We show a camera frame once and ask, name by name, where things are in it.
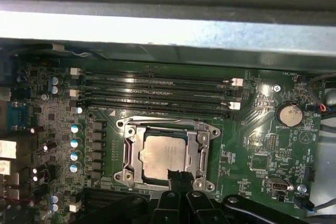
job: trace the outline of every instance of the chip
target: chip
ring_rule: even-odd
[[[48,120],[54,121],[55,120],[55,114],[49,114]]]
[[[73,178],[71,177],[65,177],[65,182],[68,184],[72,184],[74,181],[73,181]]]
[[[168,180],[168,169],[184,169],[185,140],[183,138],[148,136],[144,147],[145,177]]]
[[[62,141],[68,141],[69,135],[62,135]]]

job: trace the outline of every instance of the screw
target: screw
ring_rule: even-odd
[[[132,177],[133,177],[133,176],[132,176],[131,174],[127,174],[127,175],[126,175],[126,179],[127,179],[127,180],[131,180]]]
[[[235,198],[235,197],[230,197],[230,198],[228,199],[228,201],[229,201],[230,203],[237,203],[237,202],[238,202],[238,199]]]
[[[201,134],[201,135],[198,136],[198,140],[205,141],[206,140],[206,136],[204,134]]]
[[[200,197],[200,196],[202,196],[202,194],[199,193],[199,192],[197,192],[197,191],[195,191],[195,192],[192,193],[192,196],[194,196],[194,197]]]
[[[273,91],[273,92],[276,92],[276,93],[280,92],[280,91],[281,91],[281,87],[280,87],[280,85],[274,84],[274,85],[272,86],[272,91]]]
[[[307,187],[305,185],[299,185],[297,190],[299,193],[305,194],[307,192]]]

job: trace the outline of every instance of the wire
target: wire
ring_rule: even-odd
[[[336,112],[322,114],[321,120],[325,120],[329,118],[336,118]]]
[[[332,224],[336,222],[336,215],[313,215],[302,220],[311,224]]]
[[[321,125],[320,126],[321,131],[329,132],[329,133],[336,133],[336,127],[331,127],[327,125]]]
[[[323,104],[323,102],[321,101],[321,99],[314,93],[313,89],[311,88],[311,86],[317,82],[317,81],[322,81],[325,79],[329,79],[329,78],[334,78],[336,77],[336,73],[327,73],[327,74],[323,74],[321,76],[317,76],[313,79],[311,79],[307,85],[306,85],[306,91],[310,94],[310,96],[314,99],[314,101],[316,101],[316,103],[318,105]]]
[[[327,208],[327,207],[331,207],[333,205],[336,205],[336,199],[332,199],[332,200],[329,200],[328,202],[326,203],[323,203],[323,204],[320,204],[318,206],[315,206],[313,207],[313,211],[318,211],[318,210],[321,210],[323,208]]]
[[[321,110],[321,112],[325,112],[325,111],[327,111],[327,107],[324,105],[324,104],[320,104],[320,110]]]

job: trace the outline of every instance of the green circuit board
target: green circuit board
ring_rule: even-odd
[[[307,187],[305,195],[310,193],[313,178],[305,173],[307,167],[311,170],[314,167],[321,115],[306,110],[306,105],[314,101],[301,81],[304,73],[78,59],[22,63],[22,67],[28,72],[27,85],[32,90],[28,123],[45,127],[46,131],[39,135],[40,144],[51,137],[58,143],[57,151],[34,159],[35,164],[51,162],[58,167],[51,195],[57,191],[80,192],[87,187],[129,191],[113,179],[122,170],[124,155],[124,138],[116,122],[134,115],[150,115],[201,120],[221,130],[220,137],[211,140],[207,169],[207,179],[215,185],[212,194],[218,201],[230,194],[240,194],[292,216],[306,216],[304,210],[295,206],[293,197],[299,194],[299,185]],[[71,68],[81,70],[76,84],[70,75]],[[59,79],[57,94],[50,93],[52,77]],[[243,84],[226,86],[220,82],[232,78],[242,79]],[[323,83],[313,89],[322,97]],[[70,90],[83,95],[78,101],[86,105],[80,114],[69,105]],[[42,94],[48,94],[48,100],[42,100]],[[240,103],[240,109],[225,108],[218,100]],[[37,106],[42,113],[34,113]],[[299,108],[302,112],[299,124],[285,126],[279,121],[277,113],[285,106]],[[107,123],[101,179],[86,172],[90,166],[88,125],[97,120]],[[74,124],[83,126],[76,135],[70,131]],[[75,138],[82,139],[76,149],[82,154],[79,173],[69,170],[73,163],[69,155],[74,152],[70,141]],[[286,178],[293,184],[294,190],[286,192],[283,202],[270,191],[268,177]],[[69,198],[64,197],[62,207],[51,221],[66,223],[68,206]]]

